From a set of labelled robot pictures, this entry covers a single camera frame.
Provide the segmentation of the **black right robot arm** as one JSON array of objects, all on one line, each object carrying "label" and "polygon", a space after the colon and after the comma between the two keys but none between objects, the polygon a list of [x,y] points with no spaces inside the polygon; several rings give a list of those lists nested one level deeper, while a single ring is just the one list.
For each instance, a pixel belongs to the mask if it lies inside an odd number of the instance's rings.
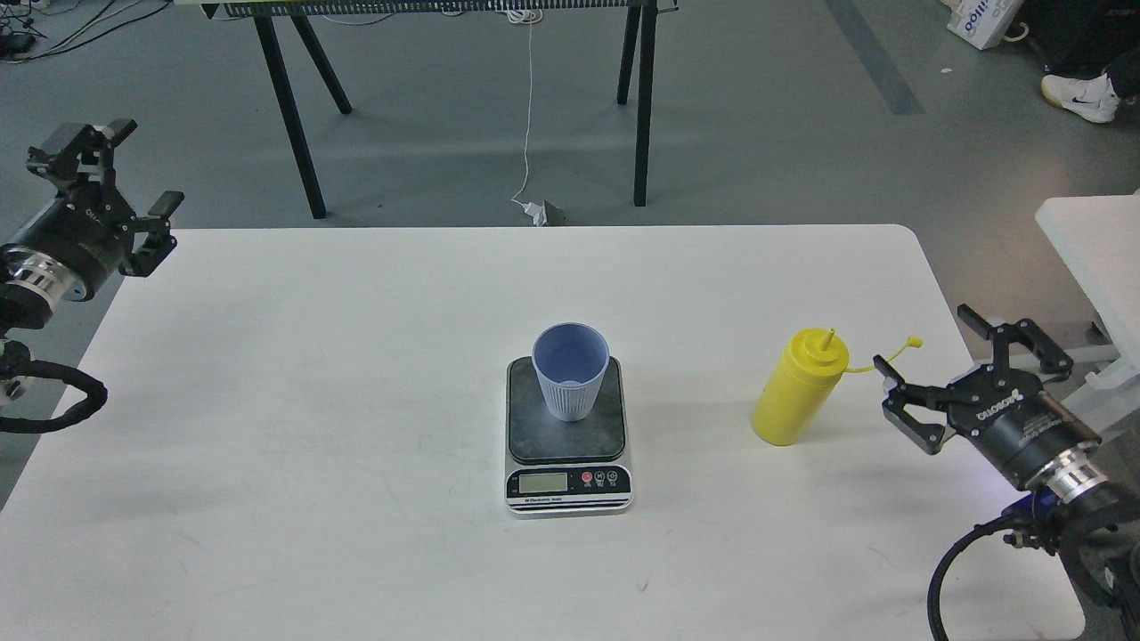
[{"label": "black right robot arm", "polygon": [[925,597],[933,638],[946,638],[940,593],[948,567],[977,539],[1002,534],[1011,547],[1058,555],[1076,591],[1115,610],[1124,636],[1135,640],[1139,503],[1135,490],[1092,462],[1100,435],[1047,392],[1047,382],[1070,376],[1070,356],[1031,318],[993,325],[969,305],[959,305],[956,316],[990,341],[992,360],[947,386],[909,383],[883,357],[873,358],[891,425],[929,455],[960,435],[1021,492],[936,565]]}]

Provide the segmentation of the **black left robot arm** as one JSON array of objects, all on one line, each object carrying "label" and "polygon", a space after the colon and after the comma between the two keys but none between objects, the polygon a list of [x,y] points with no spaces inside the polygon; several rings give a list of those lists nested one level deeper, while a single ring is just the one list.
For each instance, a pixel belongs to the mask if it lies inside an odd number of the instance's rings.
[{"label": "black left robot arm", "polygon": [[3,405],[28,393],[34,380],[62,382],[83,398],[59,417],[3,417],[5,435],[57,433],[92,417],[109,399],[98,378],[39,360],[11,332],[44,328],[62,301],[93,299],[113,271],[145,279],[176,250],[171,216],[184,194],[166,190],[139,216],[119,190],[115,153],[135,130],[131,117],[108,125],[62,123],[48,141],[28,147],[26,170],[51,182],[54,195],[3,243]]}]

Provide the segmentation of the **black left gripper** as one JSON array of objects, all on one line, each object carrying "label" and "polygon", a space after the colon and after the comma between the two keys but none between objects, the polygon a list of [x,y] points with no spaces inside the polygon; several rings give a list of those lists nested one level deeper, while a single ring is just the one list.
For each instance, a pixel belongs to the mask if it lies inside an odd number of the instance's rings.
[{"label": "black left gripper", "polygon": [[171,216],[182,190],[164,190],[147,216],[119,193],[115,151],[138,123],[62,123],[41,146],[28,147],[26,170],[51,182],[52,204],[7,242],[9,303],[85,301],[111,271],[146,279],[174,252]]}]

